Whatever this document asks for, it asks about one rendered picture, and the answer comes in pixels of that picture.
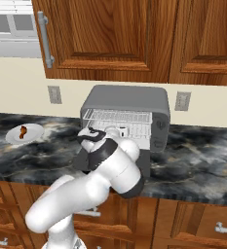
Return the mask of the wooden base cupboard door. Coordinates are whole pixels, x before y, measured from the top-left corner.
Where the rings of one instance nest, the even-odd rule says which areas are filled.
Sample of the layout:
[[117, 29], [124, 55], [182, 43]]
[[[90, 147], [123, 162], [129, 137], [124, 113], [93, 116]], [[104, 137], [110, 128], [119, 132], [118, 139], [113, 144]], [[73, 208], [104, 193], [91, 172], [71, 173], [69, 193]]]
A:
[[156, 207], [156, 198], [111, 194], [99, 217], [75, 214], [74, 227], [88, 249], [151, 249]]

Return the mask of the wooden base drawer front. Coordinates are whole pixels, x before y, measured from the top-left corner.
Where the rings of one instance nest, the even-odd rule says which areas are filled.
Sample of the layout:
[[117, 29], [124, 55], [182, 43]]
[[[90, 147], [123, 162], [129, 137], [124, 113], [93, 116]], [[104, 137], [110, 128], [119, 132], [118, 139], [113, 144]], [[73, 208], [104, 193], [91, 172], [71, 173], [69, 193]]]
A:
[[24, 217], [33, 202], [47, 190], [46, 186], [0, 181], [0, 240], [8, 238], [3, 249], [41, 249], [45, 233], [30, 231]]
[[227, 249], [227, 206], [160, 199], [152, 249]]

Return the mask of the grey toaster oven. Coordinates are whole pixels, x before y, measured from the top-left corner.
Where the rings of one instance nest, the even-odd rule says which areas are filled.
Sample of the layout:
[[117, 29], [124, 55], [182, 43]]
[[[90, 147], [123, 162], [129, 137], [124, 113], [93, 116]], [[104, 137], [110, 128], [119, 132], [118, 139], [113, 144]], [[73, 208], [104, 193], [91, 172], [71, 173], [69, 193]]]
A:
[[167, 145], [170, 128], [170, 106], [167, 92], [162, 88], [96, 85], [81, 107], [81, 126], [89, 126], [83, 120], [88, 109], [149, 112], [152, 114], [149, 138], [133, 139], [142, 150], [162, 152]]

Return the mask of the white round plate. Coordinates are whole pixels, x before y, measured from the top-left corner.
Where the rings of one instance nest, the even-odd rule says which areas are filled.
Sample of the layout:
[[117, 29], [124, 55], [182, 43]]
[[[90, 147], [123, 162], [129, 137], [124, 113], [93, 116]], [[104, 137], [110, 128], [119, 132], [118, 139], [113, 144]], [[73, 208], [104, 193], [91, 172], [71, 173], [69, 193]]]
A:
[[[27, 133], [24, 135], [23, 139], [19, 139], [22, 125], [27, 127]], [[12, 145], [23, 145], [39, 139], [43, 134], [44, 128], [39, 124], [20, 124], [7, 132], [6, 141]]]

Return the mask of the grey wall outlet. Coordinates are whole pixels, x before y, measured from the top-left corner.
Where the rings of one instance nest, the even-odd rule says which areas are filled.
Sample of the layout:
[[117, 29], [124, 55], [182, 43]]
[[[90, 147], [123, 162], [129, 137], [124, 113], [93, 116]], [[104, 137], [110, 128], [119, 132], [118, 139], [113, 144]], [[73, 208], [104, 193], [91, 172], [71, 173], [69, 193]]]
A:
[[175, 111], [187, 111], [189, 108], [189, 102], [191, 98], [190, 92], [179, 91], [175, 100]]
[[50, 102], [52, 104], [61, 104], [61, 94], [58, 86], [48, 86]]

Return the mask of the window with white frame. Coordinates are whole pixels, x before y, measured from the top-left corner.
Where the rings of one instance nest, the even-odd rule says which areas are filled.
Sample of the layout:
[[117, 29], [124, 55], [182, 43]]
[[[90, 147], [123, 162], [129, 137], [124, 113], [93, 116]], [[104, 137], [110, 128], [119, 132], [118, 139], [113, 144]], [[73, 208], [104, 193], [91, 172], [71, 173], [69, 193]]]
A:
[[41, 57], [31, 0], [0, 0], [0, 57]]

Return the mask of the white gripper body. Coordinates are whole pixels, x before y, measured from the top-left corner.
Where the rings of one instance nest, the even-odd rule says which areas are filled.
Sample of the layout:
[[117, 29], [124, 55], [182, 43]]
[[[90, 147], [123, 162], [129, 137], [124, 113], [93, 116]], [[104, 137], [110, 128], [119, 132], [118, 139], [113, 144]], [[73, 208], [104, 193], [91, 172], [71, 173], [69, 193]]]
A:
[[115, 126], [107, 126], [104, 131], [116, 137], [120, 136], [120, 131]]

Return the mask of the wooden wall cupboard door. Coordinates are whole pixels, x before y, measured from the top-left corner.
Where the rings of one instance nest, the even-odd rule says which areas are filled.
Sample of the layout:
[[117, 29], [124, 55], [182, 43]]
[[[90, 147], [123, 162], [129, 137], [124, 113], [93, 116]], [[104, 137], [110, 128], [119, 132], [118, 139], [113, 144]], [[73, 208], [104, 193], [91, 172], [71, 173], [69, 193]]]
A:
[[169, 82], [227, 86], [227, 0], [178, 0]]
[[48, 79], [165, 83], [178, 0], [32, 0], [48, 18]]

